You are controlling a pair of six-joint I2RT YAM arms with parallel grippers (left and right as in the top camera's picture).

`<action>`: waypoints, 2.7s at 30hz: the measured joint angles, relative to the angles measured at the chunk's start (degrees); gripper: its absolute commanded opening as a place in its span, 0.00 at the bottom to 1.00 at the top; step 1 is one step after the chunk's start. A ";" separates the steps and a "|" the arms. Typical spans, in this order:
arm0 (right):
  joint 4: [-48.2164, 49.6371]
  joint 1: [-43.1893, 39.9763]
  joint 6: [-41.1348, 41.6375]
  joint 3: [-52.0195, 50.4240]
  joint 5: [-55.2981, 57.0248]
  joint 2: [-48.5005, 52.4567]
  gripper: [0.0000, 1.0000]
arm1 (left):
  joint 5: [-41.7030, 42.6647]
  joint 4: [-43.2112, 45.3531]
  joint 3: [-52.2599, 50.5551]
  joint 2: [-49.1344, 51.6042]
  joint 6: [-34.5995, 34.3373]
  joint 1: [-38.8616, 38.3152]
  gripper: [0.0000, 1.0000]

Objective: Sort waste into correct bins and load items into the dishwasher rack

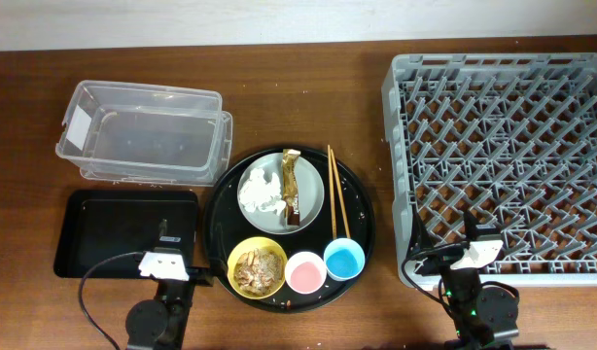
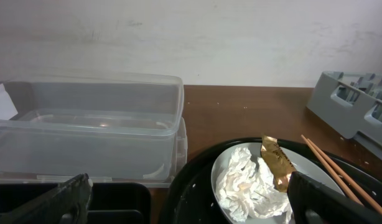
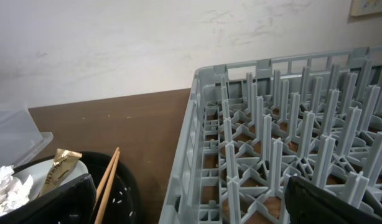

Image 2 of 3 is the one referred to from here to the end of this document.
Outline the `wooden chopstick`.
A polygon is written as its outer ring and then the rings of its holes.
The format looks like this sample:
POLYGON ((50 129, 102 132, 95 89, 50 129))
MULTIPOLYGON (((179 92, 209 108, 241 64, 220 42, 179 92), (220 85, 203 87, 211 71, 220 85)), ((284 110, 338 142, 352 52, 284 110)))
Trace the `wooden chopstick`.
POLYGON ((324 151, 322 151, 318 146, 316 146, 310 139, 308 139, 312 145, 318 150, 319 154, 329 163, 332 169, 342 176, 350 186, 355 189, 378 213, 382 215, 382 207, 371 197, 369 196, 343 169, 341 169, 331 158, 329 158, 324 151))
POLYGON ((358 199, 358 197, 346 185, 346 183, 344 183, 344 181, 332 169, 332 167, 329 165, 329 163, 319 154, 318 150, 315 149, 315 147, 312 145, 312 143, 304 135, 301 135, 301 138, 305 141, 305 143, 308 145, 310 150, 315 154, 317 159, 324 165, 325 169, 333 177, 333 179, 336 181, 338 186, 346 193, 346 195, 350 199, 352 199, 354 202, 359 203, 360 205, 363 205, 362 202, 358 199))

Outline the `gold snack wrapper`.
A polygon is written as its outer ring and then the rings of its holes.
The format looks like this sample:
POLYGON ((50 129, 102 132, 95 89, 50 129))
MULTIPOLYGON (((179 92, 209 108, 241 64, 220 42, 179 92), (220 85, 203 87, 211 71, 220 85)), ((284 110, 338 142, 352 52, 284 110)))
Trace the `gold snack wrapper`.
POLYGON ((262 136, 261 157, 274 176, 275 188, 280 192, 287 192, 291 175, 296 168, 281 149, 276 138, 262 136))

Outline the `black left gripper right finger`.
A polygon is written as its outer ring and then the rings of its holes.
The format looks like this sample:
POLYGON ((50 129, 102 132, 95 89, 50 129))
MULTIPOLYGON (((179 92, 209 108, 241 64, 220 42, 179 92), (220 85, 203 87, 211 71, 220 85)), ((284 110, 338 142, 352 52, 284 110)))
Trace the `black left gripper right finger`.
POLYGON ((374 212, 301 172, 293 172, 287 188, 296 224, 327 223, 382 224, 374 212))

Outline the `grey plate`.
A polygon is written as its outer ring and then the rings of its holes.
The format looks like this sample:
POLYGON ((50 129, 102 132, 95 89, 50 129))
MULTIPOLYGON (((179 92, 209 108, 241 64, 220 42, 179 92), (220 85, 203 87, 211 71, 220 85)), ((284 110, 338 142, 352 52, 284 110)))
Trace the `grey plate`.
MULTIPOLYGON (((260 156, 261 143, 260 142, 247 142, 247 143, 239 143, 235 146, 231 146, 228 149, 225 149, 216 159, 212 167, 211 173, 211 183, 212 190, 215 194, 216 190, 216 181, 219 175, 228 168, 228 164, 231 158, 232 152, 237 147, 247 147, 252 154, 252 160, 256 162, 257 157, 260 156)), ((333 189, 334 191, 340 193, 342 196, 345 196, 341 188, 337 185, 337 183, 328 175, 322 168, 315 165, 313 162, 309 161, 308 158, 291 151, 289 148, 282 147, 283 152, 293 163, 294 167, 301 173, 308 175, 310 178, 320 182, 327 187, 333 189)), ((286 214, 283 213, 280 216, 275 216, 267 219, 254 219, 248 217, 245 221, 246 224, 281 224, 286 214)))

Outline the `white tissue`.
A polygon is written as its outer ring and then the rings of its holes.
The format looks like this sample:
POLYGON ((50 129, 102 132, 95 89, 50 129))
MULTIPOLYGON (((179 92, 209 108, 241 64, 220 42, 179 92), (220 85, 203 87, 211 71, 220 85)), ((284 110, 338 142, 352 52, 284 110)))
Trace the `white tissue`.
POLYGON ((235 222, 248 218, 267 219, 282 216, 283 223, 292 218, 292 208, 285 192, 274 186, 274 176, 264 159, 252 158, 246 147, 237 147, 215 181, 218 204, 235 222))

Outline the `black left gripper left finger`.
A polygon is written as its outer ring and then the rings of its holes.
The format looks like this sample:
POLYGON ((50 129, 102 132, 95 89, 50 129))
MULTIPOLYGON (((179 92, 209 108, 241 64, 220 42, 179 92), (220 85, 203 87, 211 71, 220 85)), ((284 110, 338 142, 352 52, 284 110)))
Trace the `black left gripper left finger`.
POLYGON ((0 224, 60 223, 69 214, 72 223, 86 223, 93 181, 88 174, 70 180, 0 217, 0 224))

